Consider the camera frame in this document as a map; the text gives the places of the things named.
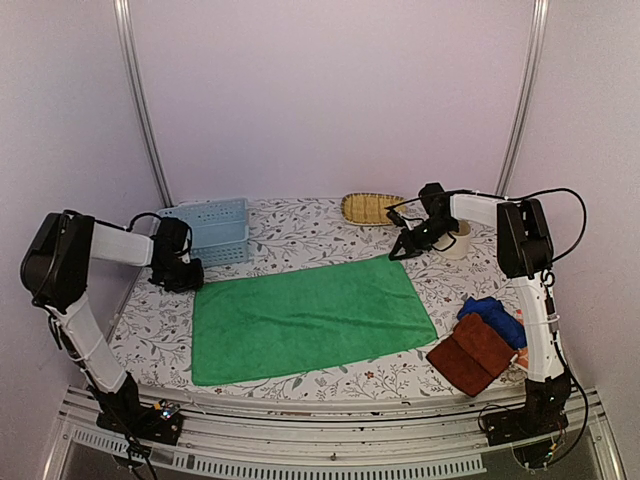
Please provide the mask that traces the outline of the green microfiber towel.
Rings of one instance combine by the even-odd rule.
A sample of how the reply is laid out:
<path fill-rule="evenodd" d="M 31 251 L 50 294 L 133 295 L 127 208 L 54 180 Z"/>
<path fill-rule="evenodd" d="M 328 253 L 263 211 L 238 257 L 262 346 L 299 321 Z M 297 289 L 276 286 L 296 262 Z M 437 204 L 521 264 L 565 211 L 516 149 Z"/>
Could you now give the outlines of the green microfiber towel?
<path fill-rule="evenodd" d="M 384 256 L 213 282 L 194 299 L 191 381 L 213 387 L 308 373 L 437 337 L 403 265 Z"/>

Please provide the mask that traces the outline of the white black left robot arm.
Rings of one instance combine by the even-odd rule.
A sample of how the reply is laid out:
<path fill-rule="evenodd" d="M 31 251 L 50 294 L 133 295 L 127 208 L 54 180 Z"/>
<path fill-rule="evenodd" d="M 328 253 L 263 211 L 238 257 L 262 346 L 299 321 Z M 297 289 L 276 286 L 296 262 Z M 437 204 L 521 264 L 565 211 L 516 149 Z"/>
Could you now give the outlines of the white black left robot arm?
<path fill-rule="evenodd" d="M 148 426 L 132 375 L 116 359 L 94 317 L 89 267 L 105 260 L 148 267 L 150 281 L 172 293 L 199 290 L 204 269 L 191 256 L 192 232 L 182 220 L 160 217 L 150 236 L 72 210 L 46 216 L 20 267 L 34 307 L 48 315 L 56 343 L 84 372 L 102 410 L 128 434 Z"/>

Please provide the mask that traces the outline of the light blue plastic basket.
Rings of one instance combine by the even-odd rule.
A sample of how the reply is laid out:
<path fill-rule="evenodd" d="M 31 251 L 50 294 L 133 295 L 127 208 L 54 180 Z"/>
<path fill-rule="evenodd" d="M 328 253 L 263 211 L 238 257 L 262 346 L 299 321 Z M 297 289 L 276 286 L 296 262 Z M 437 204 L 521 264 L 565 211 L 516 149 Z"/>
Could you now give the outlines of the light blue plastic basket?
<path fill-rule="evenodd" d="M 249 259 L 248 202 L 246 198 L 184 203 L 161 209 L 192 229 L 190 256 L 204 268 L 243 263 Z"/>

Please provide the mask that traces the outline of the cream cylindrical cup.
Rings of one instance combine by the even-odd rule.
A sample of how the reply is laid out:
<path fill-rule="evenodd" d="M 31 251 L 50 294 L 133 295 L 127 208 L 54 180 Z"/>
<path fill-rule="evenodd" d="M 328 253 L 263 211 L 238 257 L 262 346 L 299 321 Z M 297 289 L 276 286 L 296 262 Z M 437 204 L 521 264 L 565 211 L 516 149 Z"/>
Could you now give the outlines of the cream cylindrical cup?
<path fill-rule="evenodd" d="M 440 254 L 449 260 L 463 259 L 470 248 L 471 226 L 466 220 L 458 221 L 458 229 L 446 233 L 445 246 L 441 248 Z"/>

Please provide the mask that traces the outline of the woven bamboo tray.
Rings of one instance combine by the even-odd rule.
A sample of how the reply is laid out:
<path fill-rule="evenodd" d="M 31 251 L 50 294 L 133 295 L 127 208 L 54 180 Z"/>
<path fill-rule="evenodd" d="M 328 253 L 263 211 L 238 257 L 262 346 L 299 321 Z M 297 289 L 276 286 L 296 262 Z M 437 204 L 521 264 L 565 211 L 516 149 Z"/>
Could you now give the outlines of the woven bamboo tray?
<path fill-rule="evenodd" d="M 360 226 L 391 225 L 387 208 L 404 201 L 403 197 L 379 193 L 350 193 L 341 200 L 341 214 L 350 224 Z"/>

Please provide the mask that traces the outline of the brown folded towel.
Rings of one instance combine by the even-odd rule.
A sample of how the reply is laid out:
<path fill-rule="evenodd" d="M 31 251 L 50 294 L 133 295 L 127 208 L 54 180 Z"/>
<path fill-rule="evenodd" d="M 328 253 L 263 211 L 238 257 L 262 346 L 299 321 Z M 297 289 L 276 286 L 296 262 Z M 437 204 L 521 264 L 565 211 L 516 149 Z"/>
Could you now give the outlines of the brown folded towel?
<path fill-rule="evenodd" d="M 515 356 L 516 351 L 479 314 L 471 313 L 427 354 L 427 360 L 456 389 L 475 397 L 509 367 Z"/>

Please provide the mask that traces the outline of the blue rolled towel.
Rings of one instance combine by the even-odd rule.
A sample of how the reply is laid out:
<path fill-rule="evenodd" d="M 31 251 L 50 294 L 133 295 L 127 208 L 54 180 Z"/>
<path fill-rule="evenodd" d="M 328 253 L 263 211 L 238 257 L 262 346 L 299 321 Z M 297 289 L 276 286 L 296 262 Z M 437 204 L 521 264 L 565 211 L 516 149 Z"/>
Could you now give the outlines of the blue rolled towel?
<path fill-rule="evenodd" d="M 475 299 L 469 297 L 458 311 L 458 321 L 470 314 L 478 314 L 513 350 L 527 346 L 523 325 L 509 314 L 501 301 L 493 297 Z"/>

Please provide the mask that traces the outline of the orange patterned towel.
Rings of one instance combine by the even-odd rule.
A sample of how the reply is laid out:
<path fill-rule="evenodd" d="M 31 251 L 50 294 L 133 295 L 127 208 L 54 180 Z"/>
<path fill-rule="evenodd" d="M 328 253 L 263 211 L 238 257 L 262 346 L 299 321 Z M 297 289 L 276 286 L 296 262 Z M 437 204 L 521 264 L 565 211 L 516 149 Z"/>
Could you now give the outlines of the orange patterned towel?
<path fill-rule="evenodd" d="M 514 318 L 519 325 L 519 340 L 515 365 L 521 370 L 527 372 L 529 368 L 529 351 L 524 328 L 524 316 L 521 309 L 515 310 Z"/>

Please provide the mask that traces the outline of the aluminium front rail base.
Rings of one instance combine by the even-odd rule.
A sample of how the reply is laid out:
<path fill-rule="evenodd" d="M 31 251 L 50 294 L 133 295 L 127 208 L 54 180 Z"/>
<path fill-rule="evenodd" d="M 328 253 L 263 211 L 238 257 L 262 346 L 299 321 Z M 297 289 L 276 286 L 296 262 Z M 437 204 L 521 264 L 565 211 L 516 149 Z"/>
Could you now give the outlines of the aluminium front rail base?
<path fill-rule="evenodd" d="M 177 446 L 145 442 L 160 478 L 169 470 L 225 479 L 453 479 L 496 475 L 497 468 L 525 479 L 631 479 L 622 465 L 598 393 L 587 390 L 589 423 L 567 457 L 532 472 L 515 450 L 551 440 L 550 434 L 490 446 L 481 414 L 524 403 L 524 388 L 464 395 L 373 401 L 305 402 L 216 396 L 140 387 L 141 400 L 179 403 L 184 423 Z M 106 454 L 105 467 L 127 460 L 122 435 L 96 425 L 97 402 L 69 387 L 55 421 L 42 479 L 62 479 L 74 447 Z"/>

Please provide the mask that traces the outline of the left aluminium frame post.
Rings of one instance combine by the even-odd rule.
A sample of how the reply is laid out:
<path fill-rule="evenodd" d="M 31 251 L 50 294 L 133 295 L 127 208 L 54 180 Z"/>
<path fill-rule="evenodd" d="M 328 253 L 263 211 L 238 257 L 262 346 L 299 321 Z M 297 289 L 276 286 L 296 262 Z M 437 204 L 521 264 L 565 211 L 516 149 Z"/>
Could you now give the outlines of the left aluminium frame post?
<path fill-rule="evenodd" d="M 146 99 L 143 79 L 137 55 L 131 5 L 127 0 L 113 2 L 116 29 L 118 33 L 125 73 L 129 82 L 134 111 L 141 133 L 143 147 L 150 165 L 152 180 L 163 207 L 173 205 L 169 182 L 163 167 L 151 114 Z"/>

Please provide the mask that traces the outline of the aluminium frame post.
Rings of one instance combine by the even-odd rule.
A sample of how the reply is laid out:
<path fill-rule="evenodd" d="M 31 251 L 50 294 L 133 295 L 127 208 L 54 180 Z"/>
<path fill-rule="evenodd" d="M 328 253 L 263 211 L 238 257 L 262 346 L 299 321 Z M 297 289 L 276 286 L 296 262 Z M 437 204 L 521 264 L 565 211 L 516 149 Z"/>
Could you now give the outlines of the aluminium frame post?
<path fill-rule="evenodd" d="M 499 196 L 504 196 L 508 193 L 516 168 L 543 54 L 549 6 L 550 2 L 548 0 L 535 0 L 533 2 L 522 81 L 504 159 L 495 188 L 495 194 Z"/>
<path fill-rule="evenodd" d="M 137 55 L 131 5 L 127 0 L 113 2 L 116 29 L 118 33 L 125 73 L 129 82 L 134 111 L 141 133 L 143 147 L 150 165 L 152 180 L 163 207 L 173 205 L 169 182 L 163 167 L 151 114 L 146 99 L 143 79 Z"/>

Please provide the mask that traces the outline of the right aluminium frame post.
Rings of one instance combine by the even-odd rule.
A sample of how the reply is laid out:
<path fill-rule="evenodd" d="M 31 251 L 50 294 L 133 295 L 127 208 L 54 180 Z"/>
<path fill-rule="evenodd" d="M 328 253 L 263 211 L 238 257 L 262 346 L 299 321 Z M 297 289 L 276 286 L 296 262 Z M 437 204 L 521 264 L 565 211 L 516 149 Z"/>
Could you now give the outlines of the right aluminium frame post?
<path fill-rule="evenodd" d="M 504 196 L 508 193 L 516 168 L 543 54 L 549 6 L 550 2 L 548 0 L 535 0 L 533 2 L 522 81 L 504 159 L 495 188 L 495 194 L 499 196 Z"/>

